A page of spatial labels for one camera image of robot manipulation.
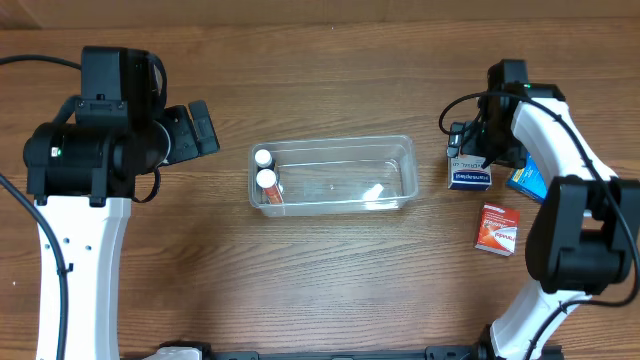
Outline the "red Panadol box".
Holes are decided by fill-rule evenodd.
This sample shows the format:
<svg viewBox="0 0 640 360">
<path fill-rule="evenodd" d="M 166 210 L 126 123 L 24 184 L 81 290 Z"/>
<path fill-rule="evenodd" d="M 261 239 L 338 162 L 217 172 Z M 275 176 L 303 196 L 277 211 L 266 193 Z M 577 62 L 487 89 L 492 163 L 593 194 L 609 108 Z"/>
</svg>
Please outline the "red Panadol box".
<svg viewBox="0 0 640 360">
<path fill-rule="evenodd" d="M 474 247 L 502 256 L 513 255 L 519 220 L 519 211 L 485 203 L 481 210 Z"/>
</svg>

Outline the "white Hansaplast plaster box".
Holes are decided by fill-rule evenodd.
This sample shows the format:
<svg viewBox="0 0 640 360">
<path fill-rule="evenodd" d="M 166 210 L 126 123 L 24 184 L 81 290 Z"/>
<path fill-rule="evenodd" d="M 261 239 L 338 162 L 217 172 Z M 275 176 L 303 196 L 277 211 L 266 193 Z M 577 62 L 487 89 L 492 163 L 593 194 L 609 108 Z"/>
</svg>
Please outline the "white Hansaplast plaster box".
<svg viewBox="0 0 640 360">
<path fill-rule="evenodd" d="M 492 185 L 491 168 L 484 167 L 483 157 L 458 155 L 448 159 L 450 190 L 486 191 Z"/>
</svg>

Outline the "clear plastic container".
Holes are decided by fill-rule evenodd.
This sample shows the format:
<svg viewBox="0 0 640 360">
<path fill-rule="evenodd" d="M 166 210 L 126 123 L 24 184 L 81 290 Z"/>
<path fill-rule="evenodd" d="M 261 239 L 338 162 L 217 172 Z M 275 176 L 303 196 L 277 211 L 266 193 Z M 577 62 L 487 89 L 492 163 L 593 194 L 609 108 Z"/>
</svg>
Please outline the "clear plastic container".
<svg viewBox="0 0 640 360">
<path fill-rule="evenodd" d="M 270 203 L 256 181 L 260 150 L 275 160 L 281 204 Z M 266 142 L 249 151 L 249 202 L 269 217 L 400 209 L 418 193 L 414 144 L 406 135 Z"/>
</svg>

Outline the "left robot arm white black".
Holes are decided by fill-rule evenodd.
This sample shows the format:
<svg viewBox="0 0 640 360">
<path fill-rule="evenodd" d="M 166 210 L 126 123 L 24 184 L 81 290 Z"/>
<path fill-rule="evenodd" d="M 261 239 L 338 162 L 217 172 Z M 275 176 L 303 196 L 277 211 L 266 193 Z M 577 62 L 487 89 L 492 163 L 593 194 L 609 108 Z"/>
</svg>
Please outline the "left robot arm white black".
<svg viewBox="0 0 640 360">
<path fill-rule="evenodd" d="M 136 180 L 220 148 L 205 102 L 167 105 L 156 55 L 87 46 L 80 71 L 80 94 L 23 151 L 39 218 L 40 359 L 118 357 L 120 257 Z"/>
</svg>

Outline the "dark tube with white cap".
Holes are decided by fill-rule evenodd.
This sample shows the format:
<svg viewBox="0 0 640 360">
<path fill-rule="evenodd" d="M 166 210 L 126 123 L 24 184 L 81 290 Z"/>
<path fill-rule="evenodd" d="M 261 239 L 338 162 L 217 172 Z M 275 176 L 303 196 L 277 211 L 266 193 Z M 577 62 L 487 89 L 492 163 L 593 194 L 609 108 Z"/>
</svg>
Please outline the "dark tube with white cap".
<svg viewBox="0 0 640 360">
<path fill-rule="evenodd" d="M 275 160 L 271 154 L 271 152 L 267 149 L 259 149 L 256 151 L 256 153 L 254 154 L 254 161 L 256 166 L 262 170 L 262 169 L 269 169 L 269 170 L 274 170 L 275 169 Z"/>
</svg>

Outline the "orange tube with white cap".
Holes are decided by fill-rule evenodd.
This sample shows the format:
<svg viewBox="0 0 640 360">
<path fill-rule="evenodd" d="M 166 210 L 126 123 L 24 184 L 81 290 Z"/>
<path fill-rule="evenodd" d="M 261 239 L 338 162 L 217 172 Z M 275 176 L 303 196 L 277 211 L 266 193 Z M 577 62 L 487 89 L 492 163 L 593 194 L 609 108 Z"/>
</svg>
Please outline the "orange tube with white cap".
<svg viewBox="0 0 640 360">
<path fill-rule="evenodd" d="M 270 204 L 282 204 L 283 197 L 276 173 L 271 169 L 262 169 L 256 175 L 256 183 L 267 196 Z"/>
</svg>

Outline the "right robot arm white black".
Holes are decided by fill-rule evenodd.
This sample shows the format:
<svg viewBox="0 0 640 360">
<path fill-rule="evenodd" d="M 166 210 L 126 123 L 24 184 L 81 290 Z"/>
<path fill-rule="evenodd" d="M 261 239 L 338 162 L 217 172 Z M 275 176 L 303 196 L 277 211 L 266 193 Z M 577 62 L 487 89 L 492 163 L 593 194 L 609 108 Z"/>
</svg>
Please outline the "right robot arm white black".
<svg viewBox="0 0 640 360">
<path fill-rule="evenodd" d="M 547 346 L 580 306 L 621 308 L 639 294 L 604 302 L 610 285 L 639 274 L 639 182 L 625 180 L 591 150 L 554 84 L 532 83 L 523 60 L 503 59 L 487 72 L 487 88 L 473 94 L 479 112 L 441 130 L 451 161 L 479 159 L 470 173 L 492 164 L 537 166 L 547 195 L 526 240 L 530 279 L 508 310 L 459 359 L 561 359 Z"/>
</svg>

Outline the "blue VapoDrops lozenge box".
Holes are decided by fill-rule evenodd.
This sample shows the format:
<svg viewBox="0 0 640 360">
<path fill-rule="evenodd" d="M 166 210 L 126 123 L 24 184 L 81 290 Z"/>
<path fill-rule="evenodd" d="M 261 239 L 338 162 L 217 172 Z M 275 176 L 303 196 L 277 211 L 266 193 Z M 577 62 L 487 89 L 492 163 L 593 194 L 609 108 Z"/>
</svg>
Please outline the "blue VapoDrops lozenge box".
<svg viewBox="0 0 640 360">
<path fill-rule="evenodd" d="M 512 172 L 506 186 L 542 204 L 547 195 L 547 185 L 533 158 L 527 154 L 526 165 Z"/>
</svg>

